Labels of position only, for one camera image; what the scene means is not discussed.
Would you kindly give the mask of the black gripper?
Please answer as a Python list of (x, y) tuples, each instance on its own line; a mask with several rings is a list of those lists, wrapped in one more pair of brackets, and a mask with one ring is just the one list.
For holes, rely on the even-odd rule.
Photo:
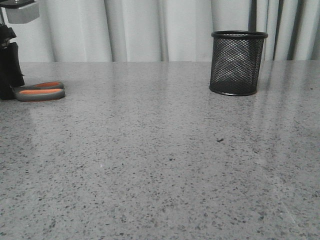
[(19, 47), (11, 27), (0, 24), (0, 99), (12, 100), (15, 98), (13, 88), (25, 85), (19, 62)]

